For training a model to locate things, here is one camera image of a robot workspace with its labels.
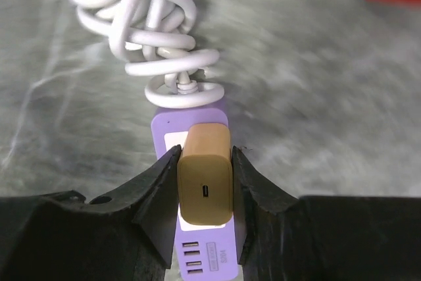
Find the orange plug adapter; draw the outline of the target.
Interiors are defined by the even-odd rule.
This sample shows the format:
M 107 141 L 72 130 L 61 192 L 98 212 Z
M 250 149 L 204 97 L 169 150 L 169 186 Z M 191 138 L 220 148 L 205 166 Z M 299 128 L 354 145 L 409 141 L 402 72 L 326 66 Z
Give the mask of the orange plug adapter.
M 177 165 L 182 218 L 198 226 L 220 226 L 233 215 L 232 147 L 229 128 L 193 125 Z

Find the purple power strip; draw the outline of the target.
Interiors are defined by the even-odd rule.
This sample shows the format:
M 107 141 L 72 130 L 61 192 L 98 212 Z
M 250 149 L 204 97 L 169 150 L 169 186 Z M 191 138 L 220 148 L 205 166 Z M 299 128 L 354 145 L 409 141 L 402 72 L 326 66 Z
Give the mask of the purple power strip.
M 224 101 L 190 109 L 158 108 L 151 122 L 157 158 L 183 145 L 189 128 L 200 123 L 227 126 Z M 198 226 L 178 213 L 174 246 L 183 280 L 233 280 L 238 275 L 234 219 L 220 226 Z

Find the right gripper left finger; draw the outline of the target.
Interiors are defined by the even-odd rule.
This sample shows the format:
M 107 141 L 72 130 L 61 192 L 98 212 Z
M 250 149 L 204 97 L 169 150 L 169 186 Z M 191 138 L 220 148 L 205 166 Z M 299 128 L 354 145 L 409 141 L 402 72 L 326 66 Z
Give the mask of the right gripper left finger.
M 175 146 L 91 201 L 75 191 L 1 198 L 2 280 L 163 280 L 178 215 Z

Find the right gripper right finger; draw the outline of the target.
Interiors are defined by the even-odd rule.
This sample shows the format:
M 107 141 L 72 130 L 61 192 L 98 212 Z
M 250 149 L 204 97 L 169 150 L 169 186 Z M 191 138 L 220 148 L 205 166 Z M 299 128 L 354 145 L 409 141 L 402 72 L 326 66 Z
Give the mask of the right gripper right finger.
M 232 151 L 245 280 L 419 280 L 420 200 L 293 197 Z

